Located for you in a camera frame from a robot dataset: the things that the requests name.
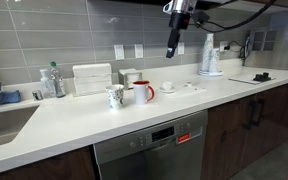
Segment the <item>paper towel holder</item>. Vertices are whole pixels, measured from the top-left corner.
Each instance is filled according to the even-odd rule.
[[[130,79],[131,76],[137,76],[136,79]],[[133,89],[133,82],[143,80],[142,72],[131,72],[122,74],[120,71],[118,73],[119,81],[124,85],[124,89]]]

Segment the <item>wooden cabinet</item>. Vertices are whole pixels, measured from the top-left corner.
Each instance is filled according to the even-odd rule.
[[[270,2],[270,0],[245,0],[245,1],[250,1],[250,2],[255,2],[255,3],[263,3],[263,4]],[[288,8],[288,0],[277,0],[274,3],[274,5]]]
[[[88,148],[78,149],[0,173],[0,180],[95,180]]]
[[[287,139],[288,85],[214,107],[202,179],[228,179]]]

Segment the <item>sink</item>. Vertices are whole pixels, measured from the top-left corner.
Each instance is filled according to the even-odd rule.
[[[37,108],[0,112],[0,145],[13,141]]]

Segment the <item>white countertop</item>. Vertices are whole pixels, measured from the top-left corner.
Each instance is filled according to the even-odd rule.
[[[255,76],[263,72],[269,72],[276,80],[258,85],[228,80],[232,76]],[[160,76],[170,77],[165,72]],[[109,110],[106,94],[82,97],[69,94],[61,99],[43,100],[18,136],[0,146],[0,172],[288,83],[288,71],[247,67],[228,68],[222,77],[176,76],[173,82],[190,81],[206,92],[177,99],[158,94],[151,103],[137,106],[133,103],[133,92],[128,91],[125,93],[125,108],[120,111]],[[152,81],[155,89],[160,82],[169,80],[159,78]],[[37,105],[32,101],[25,103],[26,106]]]

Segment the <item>white mug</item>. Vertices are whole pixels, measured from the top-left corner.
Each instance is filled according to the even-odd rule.
[[[146,104],[154,98],[154,89],[149,84],[149,81],[136,81],[133,83],[136,104]],[[150,98],[148,98],[148,91],[152,94]]]
[[[123,108],[124,86],[120,84],[107,86],[106,92],[110,103],[110,108],[119,110]]]

